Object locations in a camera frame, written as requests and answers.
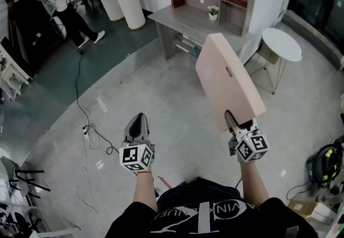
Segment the person's black printed t-shirt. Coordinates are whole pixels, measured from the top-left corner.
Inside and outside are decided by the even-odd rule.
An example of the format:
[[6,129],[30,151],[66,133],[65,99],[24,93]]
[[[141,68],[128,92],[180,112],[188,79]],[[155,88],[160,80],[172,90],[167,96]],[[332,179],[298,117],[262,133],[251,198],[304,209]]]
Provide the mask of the person's black printed t-shirt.
[[203,178],[179,185],[157,200],[157,211],[133,202],[105,238],[318,238],[278,198],[255,207],[233,187]]

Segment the white cabinet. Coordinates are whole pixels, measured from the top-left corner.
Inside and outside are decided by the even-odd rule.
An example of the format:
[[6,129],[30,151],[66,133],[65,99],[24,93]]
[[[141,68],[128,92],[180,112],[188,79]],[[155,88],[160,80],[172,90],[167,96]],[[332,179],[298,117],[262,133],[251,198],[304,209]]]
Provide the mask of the white cabinet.
[[30,84],[29,75],[14,61],[3,46],[0,45],[0,55],[6,59],[5,68],[0,70],[0,88],[15,100],[21,95],[21,89],[24,84]]

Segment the large pink box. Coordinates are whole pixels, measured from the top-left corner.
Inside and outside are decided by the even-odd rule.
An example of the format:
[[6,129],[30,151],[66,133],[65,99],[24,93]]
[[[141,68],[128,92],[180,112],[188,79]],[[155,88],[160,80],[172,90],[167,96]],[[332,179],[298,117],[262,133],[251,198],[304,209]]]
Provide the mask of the large pink box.
[[226,111],[240,125],[265,113],[257,88],[223,34],[206,37],[196,61],[196,72],[219,132],[229,129]]

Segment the person's left forearm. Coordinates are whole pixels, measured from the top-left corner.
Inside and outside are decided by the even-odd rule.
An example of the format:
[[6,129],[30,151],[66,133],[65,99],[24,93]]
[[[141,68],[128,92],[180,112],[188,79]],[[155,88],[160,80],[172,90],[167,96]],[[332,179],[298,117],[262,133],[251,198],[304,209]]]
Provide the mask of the person's left forearm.
[[158,214],[154,179],[150,171],[142,171],[137,173],[137,182],[135,186],[133,203],[128,207],[128,210],[132,215],[134,213]]

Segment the black yellow vacuum cleaner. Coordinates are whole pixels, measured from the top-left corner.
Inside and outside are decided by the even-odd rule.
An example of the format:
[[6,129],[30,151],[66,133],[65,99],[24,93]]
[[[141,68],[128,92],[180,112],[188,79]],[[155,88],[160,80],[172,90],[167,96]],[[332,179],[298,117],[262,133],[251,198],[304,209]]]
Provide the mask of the black yellow vacuum cleaner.
[[306,160],[309,181],[326,187],[338,177],[343,164],[343,147],[338,142],[321,147]]

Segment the white chair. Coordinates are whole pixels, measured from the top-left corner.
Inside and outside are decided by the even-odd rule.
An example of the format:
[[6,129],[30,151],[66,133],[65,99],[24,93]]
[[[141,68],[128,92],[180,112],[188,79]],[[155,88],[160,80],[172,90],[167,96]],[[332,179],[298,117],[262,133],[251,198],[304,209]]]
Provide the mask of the white chair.
[[53,25],[53,27],[55,28],[57,34],[62,39],[65,39],[67,37],[67,31],[66,31],[66,28],[65,28],[64,24],[62,23],[61,19],[56,15],[55,5],[52,4],[48,0],[39,0],[39,1],[42,3],[44,9],[46,10],[48,15],[50,16],[50,22]]

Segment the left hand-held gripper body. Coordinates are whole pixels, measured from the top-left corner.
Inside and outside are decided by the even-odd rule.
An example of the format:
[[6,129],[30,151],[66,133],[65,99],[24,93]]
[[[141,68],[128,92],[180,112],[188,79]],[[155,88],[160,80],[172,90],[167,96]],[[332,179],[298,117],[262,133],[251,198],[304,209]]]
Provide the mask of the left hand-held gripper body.
[[151,172],[151,165],[155,160],[155,144],[149,140],[134,140],[125,136],[119,149],[120,165],[135,174]]

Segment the cardboard box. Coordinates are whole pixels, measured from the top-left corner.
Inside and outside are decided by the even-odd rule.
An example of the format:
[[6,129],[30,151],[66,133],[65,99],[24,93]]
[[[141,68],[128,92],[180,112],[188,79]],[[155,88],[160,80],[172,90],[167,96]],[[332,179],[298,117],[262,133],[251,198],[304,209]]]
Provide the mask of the cardboard box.
[[320,202],[292,200],[288,203],[288,208],[307,221],[326,225],[330,225],[337,215],[336,212]]

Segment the white ribbed pedestal table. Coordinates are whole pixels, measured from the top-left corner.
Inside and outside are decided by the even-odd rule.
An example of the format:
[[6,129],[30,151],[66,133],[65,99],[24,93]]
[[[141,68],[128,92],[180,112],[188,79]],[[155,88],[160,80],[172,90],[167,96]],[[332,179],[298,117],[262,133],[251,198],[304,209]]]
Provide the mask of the white ribbed pedestal table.
[[132,31],[142,28],[146,18],[139,0],[101,0],[103,7],[112,22],[125,19]]

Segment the grey wooden desk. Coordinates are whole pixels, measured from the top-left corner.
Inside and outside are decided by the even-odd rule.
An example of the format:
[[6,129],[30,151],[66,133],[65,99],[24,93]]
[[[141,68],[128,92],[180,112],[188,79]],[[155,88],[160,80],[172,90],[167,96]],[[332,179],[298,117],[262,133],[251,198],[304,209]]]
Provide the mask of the grey wooden desk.
[[148,18],[156,23],[166,60],[178,52],[177,44],[182,42],[182,35],[203,44],[209,34],[222,33],[237,54],[253,38],[249,32],[239,34],[233,25],[218,24],[211,21],[205,11],[186,5],[176,9],[166,6]]

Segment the person's right forearm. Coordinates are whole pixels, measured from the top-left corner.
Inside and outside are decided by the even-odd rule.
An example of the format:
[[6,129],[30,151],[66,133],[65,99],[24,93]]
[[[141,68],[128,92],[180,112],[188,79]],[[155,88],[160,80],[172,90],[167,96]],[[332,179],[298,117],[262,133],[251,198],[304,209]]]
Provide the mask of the person's right forearm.
[[243,197],[245,201],[260,207],[269,199],[268,191],[254,162],[240,162]]

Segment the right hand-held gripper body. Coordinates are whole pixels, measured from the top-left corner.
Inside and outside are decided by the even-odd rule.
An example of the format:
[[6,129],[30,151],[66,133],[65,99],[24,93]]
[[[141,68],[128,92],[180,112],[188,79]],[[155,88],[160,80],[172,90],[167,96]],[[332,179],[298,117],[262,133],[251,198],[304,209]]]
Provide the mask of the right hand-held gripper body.
[[258,128],[256,121],[254,128],[231,134],[232,138],[228,142],[230,155],[236,155],[241,162],[255,162],[270,149],[267,137]]

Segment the black frame chair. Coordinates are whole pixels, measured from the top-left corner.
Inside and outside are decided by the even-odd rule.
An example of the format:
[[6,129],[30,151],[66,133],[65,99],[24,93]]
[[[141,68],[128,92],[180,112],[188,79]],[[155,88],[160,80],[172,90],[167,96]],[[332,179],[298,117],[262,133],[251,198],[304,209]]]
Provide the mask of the black frame chair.
[[65,238],[75,235],[81,229],[73,226],[56,231],[41,232],[38,223],[44,222],[43,217],[35,219],[34,212],[40,212],[34,205],[34,200],[40,199],[41,194],[50,192],[46,185],[39,184],[43,170],[24,170],[16,162],[0,157],[0,215],[5,212],[13,215],[12,224],[18,228],[18,235],[24,238]]

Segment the white potted flowers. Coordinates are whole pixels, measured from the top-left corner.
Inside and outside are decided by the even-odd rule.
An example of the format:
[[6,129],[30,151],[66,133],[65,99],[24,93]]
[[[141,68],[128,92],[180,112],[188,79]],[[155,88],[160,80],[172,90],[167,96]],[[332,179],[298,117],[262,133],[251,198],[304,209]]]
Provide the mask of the white potted flowers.
[[219,7],[216,5],[208,6],[207,7],[208,13],[209,13],[209,18],[211,21],[215,21],[218,19],[218,14],[219,14]]

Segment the white round side table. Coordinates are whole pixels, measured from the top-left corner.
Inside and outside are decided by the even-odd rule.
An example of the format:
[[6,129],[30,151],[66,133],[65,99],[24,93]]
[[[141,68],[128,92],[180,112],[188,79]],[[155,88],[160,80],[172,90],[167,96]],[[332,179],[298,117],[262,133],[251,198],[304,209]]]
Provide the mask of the white round side table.
[[[262,32],[260,52],[252,63],[249,75],[253,76],[264,70],[271,85],[271,94],[274,95],[281,82],[287,63],[302,60],[302,49],[296,40],[286,32],[277,28],[266,28]],[[278,65],[277,77],[273,81],[269,67]]]

